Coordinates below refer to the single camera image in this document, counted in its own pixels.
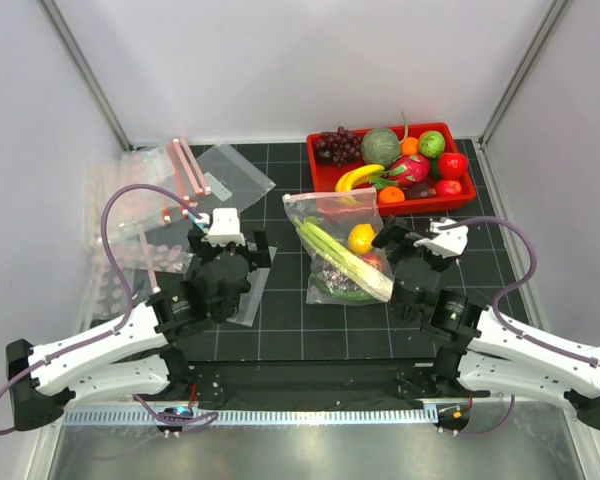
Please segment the green celery stalk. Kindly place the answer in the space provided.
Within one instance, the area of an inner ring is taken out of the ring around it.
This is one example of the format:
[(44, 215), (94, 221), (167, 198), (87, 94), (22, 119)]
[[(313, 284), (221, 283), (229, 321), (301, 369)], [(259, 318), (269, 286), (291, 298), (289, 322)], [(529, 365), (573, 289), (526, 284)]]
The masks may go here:
[(389, 277), (350, 252), (315, 221), (309, 218), (295, 219), (293, 223), (309, 251), (322, 257), (376, 300), (389, 301), (393, 289), (393, 282)]

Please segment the yellow lemon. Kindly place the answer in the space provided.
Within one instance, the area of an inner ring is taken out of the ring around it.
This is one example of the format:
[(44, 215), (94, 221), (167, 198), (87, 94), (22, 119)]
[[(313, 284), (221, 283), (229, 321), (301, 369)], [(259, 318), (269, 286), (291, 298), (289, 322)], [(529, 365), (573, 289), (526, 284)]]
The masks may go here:
[(354, 254), (365, 255), (372, 250), (375, 236), (376, 232), (371, 224), (357, 224), (350, 230), (347, 239), (348, 249)]

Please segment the pink dotted zip bag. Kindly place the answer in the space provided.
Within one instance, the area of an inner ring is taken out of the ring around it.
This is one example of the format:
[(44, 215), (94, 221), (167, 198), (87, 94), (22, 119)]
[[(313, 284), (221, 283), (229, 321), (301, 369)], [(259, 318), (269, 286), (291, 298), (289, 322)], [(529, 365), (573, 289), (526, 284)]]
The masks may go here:
[(282, 202), (310, 257), (308, 304), (389, 301), (393, 273), (385, 251), (372, 245), (383, 227), (374, 189), (286, 194)]

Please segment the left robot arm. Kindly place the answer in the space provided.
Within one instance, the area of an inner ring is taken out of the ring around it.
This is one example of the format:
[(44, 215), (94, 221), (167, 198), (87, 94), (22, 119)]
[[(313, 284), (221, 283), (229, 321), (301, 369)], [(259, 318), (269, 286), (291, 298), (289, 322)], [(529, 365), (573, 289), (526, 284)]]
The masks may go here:
[(47, 345), (24, 339), (6, 348), (7, 389), (14, 428), (18, 432), (44, 427), (60, 418), (78, 398), (76, 382), (95, 370), (119, 365), (121, 359), (158, 349), (165, 368), (156, 386), (170, 400), (188, 395), (192, 379), (181, 353), (167, 346), (223, 323), (238, 312), (240, 298), (251, 285), (249, 273), (271, 265), (264, 231), (253, 233), (255, 247), (236, 239), (216, 242), (194, 227), (188, 238), (193, 259), (183, 278), (153, 293), (138, 306), (96, 328)]

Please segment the red textured fruit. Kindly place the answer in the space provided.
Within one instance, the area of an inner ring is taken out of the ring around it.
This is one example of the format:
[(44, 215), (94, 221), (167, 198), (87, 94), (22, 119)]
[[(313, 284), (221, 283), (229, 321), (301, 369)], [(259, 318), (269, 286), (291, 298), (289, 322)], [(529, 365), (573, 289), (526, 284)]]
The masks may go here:
[(386, 268), (386, 258), (383, 253), (370, 251), (362, 255), (361, 259), (378, 271), (383, 272)]

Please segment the green chili pepper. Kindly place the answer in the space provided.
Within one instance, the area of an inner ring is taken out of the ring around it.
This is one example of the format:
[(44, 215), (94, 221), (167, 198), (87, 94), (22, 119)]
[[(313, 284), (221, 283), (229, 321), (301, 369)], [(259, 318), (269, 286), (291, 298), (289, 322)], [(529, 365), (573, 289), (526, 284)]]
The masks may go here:
[(310, 283), (333, 300), (349, 303), (373, 302), (375, 298), (357, 285), (354, 281), (340, 273), (312, 273)]

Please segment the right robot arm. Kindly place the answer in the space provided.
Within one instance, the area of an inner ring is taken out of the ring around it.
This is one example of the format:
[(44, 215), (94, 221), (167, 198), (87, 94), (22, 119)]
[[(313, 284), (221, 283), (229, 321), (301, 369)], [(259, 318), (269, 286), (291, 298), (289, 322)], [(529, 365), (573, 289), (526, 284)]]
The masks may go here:
[[(479, 306), (440, 288), (440, 277), (463, 253), (471, 226), (495, 224), (513, 232), (526, 247), (525, 274)], [(396, 247), (389, 261), (394, 283), (388, 307), (399, 321), (416, 325), (438, 345), (430, 372), (433, 389), (456, 393), (502, 392), (553, 404), (600, 431), (600, 347), (567, 340), (505, 315), (501, 300), (526, 284), (537, 269), (529, 238), (511, 222), (482, 216), (433, 220), (420, 234), (393, 216), (373, 240)]]

